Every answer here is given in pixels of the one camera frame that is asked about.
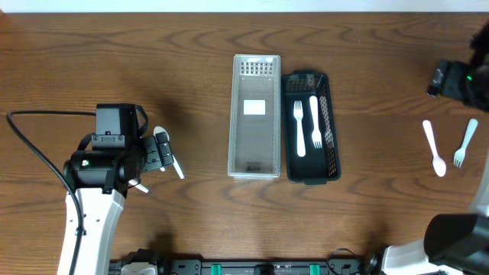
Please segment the white plastic fork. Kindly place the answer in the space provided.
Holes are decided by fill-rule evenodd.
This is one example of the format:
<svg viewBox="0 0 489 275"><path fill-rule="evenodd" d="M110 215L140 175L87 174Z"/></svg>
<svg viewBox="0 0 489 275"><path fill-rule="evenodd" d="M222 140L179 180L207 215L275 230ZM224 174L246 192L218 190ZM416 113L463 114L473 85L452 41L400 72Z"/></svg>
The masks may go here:
<svg viewBox="0 0 489 275"><path fill-rule="evenodd" d="M466 131L465 131L465 136L463 138L463 141L461 143L461 146L459 149L457 149L457 151L454 153L454 156L453 156L453 164L460 168L461 165L463 164L463 161L465 159L465 155L466 155L466 149L477 129L477 126L478 126L478 120L475 119L475 118L471 118L468 122L468 125L467 125L467 128L466 128Z"/></svg>
<svg viewBox="0 0 489 275"><path fill-rule="evenodd" d="M313 132L312 132L312 141L315 149L322 148L322 136L319 130L319 104L318 99L315 95L311 95L309 97L309 106L311 110L311 115L313 119Z"/></svg>
<svg viewBox="0 0 489 275"><path fill-rule="evenodd" d="M293 116L296 119L296 153L298 157L306 156L306 146L303 135L303 104L300 100L294 102Z"/></svg>

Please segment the black plastic basket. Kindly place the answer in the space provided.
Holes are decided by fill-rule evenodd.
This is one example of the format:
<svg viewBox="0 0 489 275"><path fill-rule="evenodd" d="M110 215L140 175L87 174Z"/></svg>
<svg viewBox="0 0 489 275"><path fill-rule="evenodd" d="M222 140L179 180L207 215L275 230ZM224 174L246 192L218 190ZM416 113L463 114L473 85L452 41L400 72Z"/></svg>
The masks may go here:
<svg viewBox="0 0 489 275"><path fill-rule="evenodd" d="M317 97L319 104L321 149L315 149L312 141L313 119L309 106L311 95ZM283 75L281 99L289 180L307 185L325 184L328 181L338 180L341 176L341 166L328 76L316 70L295 70L293 73ZM298 157L296 153L296 119L293 116L296 100L300 100L303 104L305 157Z"/></svg>

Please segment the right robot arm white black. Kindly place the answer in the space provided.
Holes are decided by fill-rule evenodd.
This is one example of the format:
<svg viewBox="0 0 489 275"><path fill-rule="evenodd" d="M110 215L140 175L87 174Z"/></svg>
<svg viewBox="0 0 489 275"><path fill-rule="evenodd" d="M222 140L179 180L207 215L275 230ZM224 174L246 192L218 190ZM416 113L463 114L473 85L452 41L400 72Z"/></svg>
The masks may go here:
<svg viewBox="0 0 489 275"><path fill-rule="evenodd" d="M488 60L440 61L427 93L487 111ZM435 216L424 238L376 251L365 261L364 273L487 274L488 168L467 213Z"/></svg>

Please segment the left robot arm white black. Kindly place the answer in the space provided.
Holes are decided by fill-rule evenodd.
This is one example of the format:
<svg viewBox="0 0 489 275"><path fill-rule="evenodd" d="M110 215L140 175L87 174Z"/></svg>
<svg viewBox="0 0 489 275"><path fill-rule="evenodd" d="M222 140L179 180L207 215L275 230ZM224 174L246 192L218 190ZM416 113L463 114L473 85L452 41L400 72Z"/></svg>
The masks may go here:
<svg viewBox="0 0 489 275"><path fill-rule="evenodd" d="M171 151L170 136L161 126L152 135L139 137L130 148L86 149L101 139L93 133L86 135L63 168L70 191L58 274L107 274L128 190L135 187L146 193L141 174L165 171L169 165L184 178Z"/></svg>

